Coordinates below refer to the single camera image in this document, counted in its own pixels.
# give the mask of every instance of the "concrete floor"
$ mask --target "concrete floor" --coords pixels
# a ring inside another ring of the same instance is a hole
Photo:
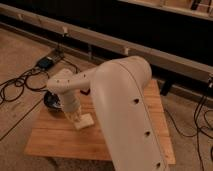
[[[0,28],[0,83],[20,75],[25,70],[31,68],[36,61],[51,51],[38,42],[32,41],[20,35],[8,32]],[[66,58],[78,65],[82,70],[93,67],[93,64],[82,61],[77,57],[66,55]],[[50,75],[60,68],[68,67],[60,62],[50,71]],[[44,83],[45,77],[31,80],[32,85]],[[14,89],[9,89],[8,93],[14,94]],[[5,103],[0,106],[0,137],[10,129],[34,104],[43,97],[42,93],[32,93],[26,91],[24,95],[13,103]],[[196,103],[180,96],[169,93],[162,97],[164,108],[168,109],[177,124],[187,133],[194,132],[193,111]],[[0,142],[0,170],[1,171],[52,171],[50,165],[42,157],[25,155],[24,148],[31,133],[32,125],[42,107],[40,103],[30,114]],[[167,116],[167,123],[171,133],[171,139],[176,156],[176,165],[171,166],[172,171],[199,171],[199,160],[196,152],[195,139],[187,139],[179,134],[173,127]],[[210,160],[210,147],[213,142],[201,136],[202,157],[205,164],[205,171],[213,170],[213,163]],[[60,171],[112,171],[111,162],[83,161],[64,158],[55,158],[60,165]]]

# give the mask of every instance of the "wooden tabletop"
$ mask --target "wooden tabletop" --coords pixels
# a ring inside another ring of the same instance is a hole
[[[95,125],[76,131],[62,112],[50,112],[44,106],[32,129],[25,148],[26,154],[111,160],[90,96],[85,96],[78,92],[77,96],[81,101],[82,113],[91,113]],[[156,80],[152,80],[149,83],[144,90],[144,96],[166,159],[169,164],[175,164],[174,152]]]

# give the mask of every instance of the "power strip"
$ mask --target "power strip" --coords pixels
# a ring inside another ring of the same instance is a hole
[[[36,67],[47,71],[52,68],[57,62],[64,58],[63,52],[59,51],[58,49],[53,50],[48,55],[41,58],[37,63]]]

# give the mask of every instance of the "robotic arm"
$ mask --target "robotic arm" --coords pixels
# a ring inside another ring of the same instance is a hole
[[[94,124],[81,115],[75,89],[91,89],[91,97],[117,171],[168,171],[164,154],[144,103],[143,88],[151,79],[149,64],[140,57],[111,60],[73,75],[63,69],[47,83],[59,96],[62,110],[77,129]]]

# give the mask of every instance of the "black cable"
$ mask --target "black cable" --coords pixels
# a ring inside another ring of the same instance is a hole
[[[201,170],[204,171],[204,164],[203,164],[203,159],[200,153],[200,141],[199,141],[199,130],[197,130],[197,153],[198,153],[198,157],[200,160],[200,167]]]
[[[182,136],[184,136],[184,137],[188,137],[188,138],[192,138],[192,137],[197,136],[197,133],[192,134],[192,135],[186,135],[185,133],[183,133],[182,131],[180,131],[180,129],[177,127],[177,124],[176,124],[174,118],[172,117],[171,113],[170,113],[167,109],[165,109],[165,111],[166,111],[166,113],[168,114],[168,116],[170,117],[170,119],[171,119],[173,125],[175,126],[176,131],[177,131],[180,135],[182,135]]]
[[[207,110],[207,111],[205,111],[204,114],[203,114],[203,117],[204,117],[204,121],[206,122],[206,124],[208,125],[208,127],[211,130],[213,130],[213,125],[211,125],[211,123],[208,121],[207,116],[206,116],[210,112],[213,112],[213,110]]]
[[[43,101],[43,98],[41,100],[39,100],[29,111],[27,111],[26,114],[24,114],[24,116],[22,116],[1,138],[0,141],[2,141],[8,134],[10,134],[10,132],[26,117],[30,114],[31,111],[33,111],[33,109],[35,109],[39,103],[41,103]]]
[[[76,73],[76,74],[79,73],[79,72],[81,72],[80,68],[77,67],[75,64],[73,64],[73,63],[67,61],[66,59],[61,59],[61,60],[64,61],[64,62],[66,62],[66,63],[68,63],[68,64],[69,64],[70,66],[72,66],[73,68],[75,68],[75,73]]]
[[[182,131],[180,131],[180,130],[178,129],[178,127],[177,127],[177,124],[176,124],[174,118],[173,118],[172,115],[170,114],[170,112],[169,112],[167,109],[165,109],[166,113],[168,114],[168,116],[170,117],[172,123],[174,124],[176,131],[177,131],[180,135],[182,135],[182,136],[184,136],[184,137],[187,137],[187,138],[192,138],[192,137],[195,137],[195,136],[196,136],[196,138],[197,138],[197,153],[198,153],[198,157],[199,157],[200,166],[201,166],[201,170],[202,170],[202,171],[204,171],[205,169],[204,169],[204,163],[203,163],[203,159],[202,159],[201,152],[200,152],[200,141],[199,141],[200,139],[199,139],[199,134],[205,135],[205,136],[207,136],[208,138],[213,139],[213,136],[211,136],[210,134],[208,134],[207,132],[204,131],[204,130],[213,131],[212,125],[210,124],[210,122],[208,121],[208,119],[207,119],[207,117],[206,117],[207,113],[212,112],[213,110],[207,110],[207,111],[205,111],[204,114],[203,114],[204,121],[205,121],[205,123],[206,123],[207,126],[200,126],[200,125],[199,125],[199,117],[201,116],[202,108],[203,108],[205,102],[207,101],[208,89],[207,89],[207,91],[205,91],[205,92],[203,93],[201,99],[199,100],[199,102],[198,102],[198,104],[197,104],[197,106],[196,106],[196,108],[195,108],[194,114],[193,114],[194,124],[195,124],[195,126],[196,126],[196,134],[193,134],[193,135],[186,135],[186,134],[184,134]],[[213,147],[212,147],[211,150],[210,150],[210,156],[211,156],[211,159],[212,159],[212,161],[213,161],[213,154],[212,154],[212,153],[213,153]]]
[[[212,162],[213,162],[213,146],[211,148],[210,156],[211,156],[211,159],[212,159]]]
[[[49,78],[49,74],[46,71],[43,71],[40,68],[32,68],[32,69],[25,71],[24,73],[22,73],[17,78],[13,78],[13,79],[10,79],[8,81],[1,83],[0,84],[0,105],[2,105],[4,102],[16,101],[18,98],[20,98],[22,96],[25,88],[27,88],[31,91],[34,91],[34,92],[46,91],[44,89],[46,86],[34,88],[34,87],[29,86],[29,84],[28,84],[28,80],[32,76],[37,76],[37,75],[43,74],[43,73],[47,76],[47,78]],[[9,99],[8,96],[7,96],[7,89],[10,86],[14,86],[17,89],[21,89],[20,92],[15,97],[13,97],[11,99]]]

